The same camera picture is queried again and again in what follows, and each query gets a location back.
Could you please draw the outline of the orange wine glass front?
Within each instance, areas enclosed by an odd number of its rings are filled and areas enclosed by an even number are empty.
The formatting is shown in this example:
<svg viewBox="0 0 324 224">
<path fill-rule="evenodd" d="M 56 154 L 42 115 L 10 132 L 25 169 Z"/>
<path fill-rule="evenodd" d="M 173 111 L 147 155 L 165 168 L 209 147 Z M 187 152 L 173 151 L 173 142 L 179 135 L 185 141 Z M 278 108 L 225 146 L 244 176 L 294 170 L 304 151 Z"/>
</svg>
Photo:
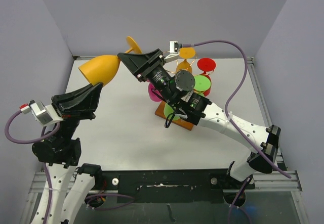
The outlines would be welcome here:
<svg viewBox="0 0 324 224">
<path fill-rule="evenodd" d="M 176 67 L 176 73 L 181 70 L 186 70 L 190 73 L 192 73 L 192 63 L 188 62 L 188 59 L 192 59 L 196 55 L 195 49 L 190 48 L 181 48 L 179 57 L 183 59 L 182 61 L 176 61 L 177 67 Z"/>
</svg>

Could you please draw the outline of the red plastic wine glass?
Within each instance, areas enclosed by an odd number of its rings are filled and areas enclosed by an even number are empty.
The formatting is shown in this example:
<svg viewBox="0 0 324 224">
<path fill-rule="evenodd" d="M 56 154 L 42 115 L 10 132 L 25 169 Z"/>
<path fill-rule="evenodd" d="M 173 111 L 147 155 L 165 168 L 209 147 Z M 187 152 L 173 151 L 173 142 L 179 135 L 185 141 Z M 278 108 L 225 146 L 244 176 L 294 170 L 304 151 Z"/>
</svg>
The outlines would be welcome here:
<svg viewBox="0 0 324 224">
<path fill-rule="evenodd" d="M 198 69 L 202 71 L 202 73 L 199 75 L 206 76 L 211 81 L 211 87 L 212 87 L 212 79 L 210 75 L 215 71 L 216 66 L 217 66 L 216 62 L 210 58 L 201 58 L 198 60 L 197 63 Z M 205 97 L 208 96 L 211 92 L 211 87 L 209 90 L 205 91 L 204 93 L 198 93 L 198 94 L 201 94 Z"/>
</svg>

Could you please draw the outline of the orange wine glass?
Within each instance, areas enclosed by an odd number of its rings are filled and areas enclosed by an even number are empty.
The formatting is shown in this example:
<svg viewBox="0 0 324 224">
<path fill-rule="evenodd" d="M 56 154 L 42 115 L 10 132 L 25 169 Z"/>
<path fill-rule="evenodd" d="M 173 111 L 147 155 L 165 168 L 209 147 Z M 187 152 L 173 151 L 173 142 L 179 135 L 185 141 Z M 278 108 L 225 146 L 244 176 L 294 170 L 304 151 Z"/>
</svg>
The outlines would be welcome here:
<svg viewBox="0 0 324 224">
<path fill-rule="evenodd" d="M 101 55 L 79 66 L 79 71 L 91 85 L 102 83 L 106 86 L 116 76 L 120 66 L 117 55 Z"/>
<path fill-rule="evenodd" d="M 196 55 L 195 49 L 190 48 L 181 48 L 179 57 L 183 59 L 182 61 L 176 61 L 177 67 L 176 67 L 176 73 L 181 70 L 186 70 L 190 73 L 192 73 L 192 63 L 188 62 L 188 59 L 192 59 Z"/>
</svg>

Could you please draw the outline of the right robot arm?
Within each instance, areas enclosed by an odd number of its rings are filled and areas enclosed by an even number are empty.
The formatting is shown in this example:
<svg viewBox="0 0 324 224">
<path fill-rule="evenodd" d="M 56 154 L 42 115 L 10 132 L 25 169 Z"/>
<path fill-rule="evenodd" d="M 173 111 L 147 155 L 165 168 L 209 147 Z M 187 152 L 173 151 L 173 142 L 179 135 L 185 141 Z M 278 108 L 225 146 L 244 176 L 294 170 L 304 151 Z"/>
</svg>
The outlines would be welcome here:
<svg viewBox="0 0 324 224">
<path fill-rule="evenodd" d="M 275 165 L 281 131 L 278 126 L 265 127 L 243 120 L 196 93 L 194 76 L 185 69 L 171 76 L 164 68 L 166 60 L 159 49 L 147 54 L 118 53 L 117 56 L 139 82 L 150 82 L 153 93 L 173 109 L 166 118 L 166 128 L 177 116 L 218 131 L 250 150 L 243 160 L 230 164 L 225 176 L 229 187 L 237 188 L 255 172 L 280 170 Z"/>
</svg>

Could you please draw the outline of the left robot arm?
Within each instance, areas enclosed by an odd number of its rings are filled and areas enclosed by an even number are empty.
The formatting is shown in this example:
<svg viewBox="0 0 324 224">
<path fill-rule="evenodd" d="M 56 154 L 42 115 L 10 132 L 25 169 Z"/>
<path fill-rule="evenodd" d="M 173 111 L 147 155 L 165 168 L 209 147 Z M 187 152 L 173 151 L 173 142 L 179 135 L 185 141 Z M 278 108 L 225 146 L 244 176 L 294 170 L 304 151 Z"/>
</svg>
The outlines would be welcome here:
<svg viewBox="0 0 324 224">
<path fill-rule="evenodd" d="M 78 166 L 80 139 L 73 138 L 82 120 L 92 120 L 99 104 L 103 83 L 88 84 L 70 93 L 55 95 L 51 104 L 30 102 L 31 112 L 51 132 L 32 145 L 33 154 L 45 164 L 46 183 L 32 223 L 73 223 L 91 189 L 106 183 L 101 166 Z"/>
</svg>

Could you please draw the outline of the green wine glass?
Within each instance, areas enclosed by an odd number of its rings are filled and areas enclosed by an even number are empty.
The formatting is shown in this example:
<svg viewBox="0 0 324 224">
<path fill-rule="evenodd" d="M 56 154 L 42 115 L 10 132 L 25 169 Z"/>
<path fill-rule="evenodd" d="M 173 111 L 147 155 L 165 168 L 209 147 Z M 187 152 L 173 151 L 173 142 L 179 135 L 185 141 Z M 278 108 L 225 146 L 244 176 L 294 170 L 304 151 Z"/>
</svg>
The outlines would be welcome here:
<svg viewBox="0 0 324 224">
<path fill-rule="evenodd" d="M 165 104 L 164 106 L 164 116 L 168 117 L 170 114 L 173 114 L 174 110 L 172 109 L 172 107 L 168 104 Z M 173 121 L 179 120 L 180 117 L 179 116 L 174 116 Z"/>
<path fill-rule="evenodd" d="M 197 93 L 204 93 L 211 87 L 211 81 L 204 75 L 197 75 L 194 77 L 194 80 L 194 91 Z"/>
</svg>

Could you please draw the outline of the pink plastic wine glass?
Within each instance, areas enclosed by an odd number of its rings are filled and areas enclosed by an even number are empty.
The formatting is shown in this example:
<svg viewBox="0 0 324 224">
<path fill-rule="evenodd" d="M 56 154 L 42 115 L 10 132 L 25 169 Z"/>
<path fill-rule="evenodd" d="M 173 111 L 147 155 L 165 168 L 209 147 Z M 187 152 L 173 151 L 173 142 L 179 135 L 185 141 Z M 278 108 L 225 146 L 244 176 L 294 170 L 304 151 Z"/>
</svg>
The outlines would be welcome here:
<svg viewBox="0 0 324 224">
<path fill-rule="evenodd" d="M 149 83 L 149 85 L 148 85 L 148 94 L 152 101 L 154 101 L 154 102 L 162 101 L 161 94 L 159 93 L 159 91 L 156 90 L 156 88 L 153 86 L 152 83 Z"/>
</svg>

